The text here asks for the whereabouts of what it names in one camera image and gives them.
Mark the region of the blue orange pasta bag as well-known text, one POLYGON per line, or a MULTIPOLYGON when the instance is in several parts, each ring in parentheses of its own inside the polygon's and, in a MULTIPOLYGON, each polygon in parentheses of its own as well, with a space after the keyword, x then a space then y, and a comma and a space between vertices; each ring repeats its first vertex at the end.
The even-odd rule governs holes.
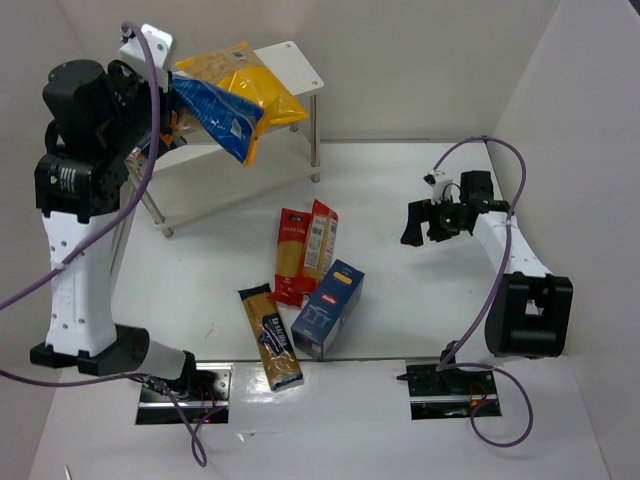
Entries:
POLYGON ((244 166, 254 163, 270 115, 258 104, 208 82, 175 75, 176 132, 203 131, 244 166))

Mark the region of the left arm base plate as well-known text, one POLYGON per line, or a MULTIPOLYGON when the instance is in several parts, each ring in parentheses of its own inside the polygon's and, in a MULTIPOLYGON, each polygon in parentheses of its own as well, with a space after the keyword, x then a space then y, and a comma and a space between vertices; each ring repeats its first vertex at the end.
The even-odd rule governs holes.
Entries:
MULTIPOLYGON (((195 426, 203 424, 227 424, 231 392, 232 364, 199 362, 199 371, 206 371, 209 383, 198 386, 194 392, 177 395, 178 404, 185 417, 195 426)), ((135 424, 176 425, 180 424, 179 413, 166 395, 146 386, 140 391, 135 424)))

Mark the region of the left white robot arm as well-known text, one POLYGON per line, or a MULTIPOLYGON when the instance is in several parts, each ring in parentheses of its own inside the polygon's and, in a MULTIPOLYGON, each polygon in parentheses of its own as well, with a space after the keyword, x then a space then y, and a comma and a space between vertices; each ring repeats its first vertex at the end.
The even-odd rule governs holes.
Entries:
POLYGON ((167 127, 168 94, 121 60, 75 60, 50 72, 43 99, 52 120, 34 180, 54 277, 49 330, 30 360, 95 377, 145 374, 153 389, 187 395, 198 383, 194 355, 115 323, 111 306, 112 243, 128 215, 125 161, 167 127))

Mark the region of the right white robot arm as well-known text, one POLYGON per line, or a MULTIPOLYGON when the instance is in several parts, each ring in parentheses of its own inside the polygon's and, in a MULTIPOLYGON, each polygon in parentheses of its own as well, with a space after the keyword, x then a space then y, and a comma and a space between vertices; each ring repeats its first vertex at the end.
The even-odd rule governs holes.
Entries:
POLYGON ((495 197, 488 171, 454 180, 439 170, 424 177, 431 196, 408 204, 403 245, 443 242, 467 232, 481 245, 496 270, 497 284, 483 309, 484 340, 497 358, 539 359, 562 354, 568 331, 573 285, 539 260, 517 224, 511 205, 495 197))

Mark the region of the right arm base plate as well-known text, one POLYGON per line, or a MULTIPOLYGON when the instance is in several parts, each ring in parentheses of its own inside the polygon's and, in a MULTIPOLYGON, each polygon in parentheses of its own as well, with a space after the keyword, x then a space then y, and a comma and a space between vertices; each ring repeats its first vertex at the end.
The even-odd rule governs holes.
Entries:
POLYGON ((477 417, 502 415, 490 372, 437 372, 436 364, 407 364, 396 380, 407 385, 413 420, 470 418, 476 408, 477 417))

